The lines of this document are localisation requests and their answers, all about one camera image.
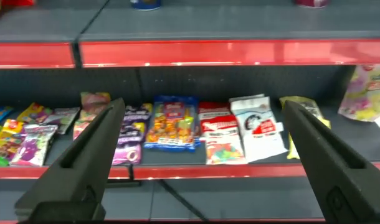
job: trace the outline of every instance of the store shelf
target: store shelf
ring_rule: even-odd
[[[110,0],[81,35],[84,67],[380,63],[380,0]]]
[[[15,119],[23,110],[15,110],[8,116]],[[67,134],[55,135],[52,147],[49,149],[45,166],[43,167],[0,167],[0,179],[38,179],[72,143],[73,127],[70,127]],[[129,171],[127,166],[115,166],[110,170],[109,179],[128,179]]]
[[[0,68],[72,68],[71,43],[106,0],[37,1],[0,13]]]
[[[331,121],[332,130],[362,156],[380,169],[380,128],[375,123],[352,121],[337,114],[338,106],[320,106],[323,115]],[[280,110],[273,109],[278,121],[283,121]],[[288,148],[288,132],[282,133]],[[287,160],[287,153],[241,166],[207,166],[203,147],[195,153],[161,152],[144,149],[142,163],[134,166],[135,179],[191,179],[227,177],[304,177],[299,160]]]

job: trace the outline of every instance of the gray shelf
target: gray shelf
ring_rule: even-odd
[[[290,0],[164,0],[154,11],[110,0],[87,40],[380,38],[380,0],[335,0],[323,9]]]
[[[0,42],[71,42],[107,0],[39,0],[0,13]]]

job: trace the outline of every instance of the yellow candy package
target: yellow candy package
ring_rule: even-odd
[[[13,119],[8,119],[0,130],[0,166],[8,166],[9,161],[14,157],[25,135],[24,123]]]
[[[282,107],[284,107],[284,103],[287,100],[294,101],[296,103],[299,103],[302,105],[307,111],[309,111],[311,114],[313,114],[315,117],[317,117],[323,124],[325,124],[327,127],[331,128],[330,121],[324,119],[319,107],[317,106],[317,103],[314,100],[311,100],[306,97],[302,96],[284,96],[280,98],[280,102],[282,104]],[[298,155],[297,149],[295,148],[294,142],[291,138],[291,134],[288,134],[288,143],[289,143],[289,149],[288,149],[288,155],[287,159],[300,159],[300,156]]]
[[[356,66],[338,113],[358,121],[380,117],[380,64]]]

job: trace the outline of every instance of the red shelf edge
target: red shelf edge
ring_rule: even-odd
[[[374,162],[380,169],[380,162]],[[233,177],[306,177],[301,164],[249,164],[233,166],[134,166],[135,180]]]
[[[0,43],[0,68],[74,68],[71,44]]]
[[[38,179],[48,167],[0,167],[0,179]],[[128,168],[112,167],[109,179],[129,179]]]
[[[84,41],[83,66],[380,63],[380,39]]]

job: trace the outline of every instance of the red candy package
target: red candy package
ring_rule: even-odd
[[[237,120],[234,115],[201,121],[207,151],[207,165],[246,164]]]

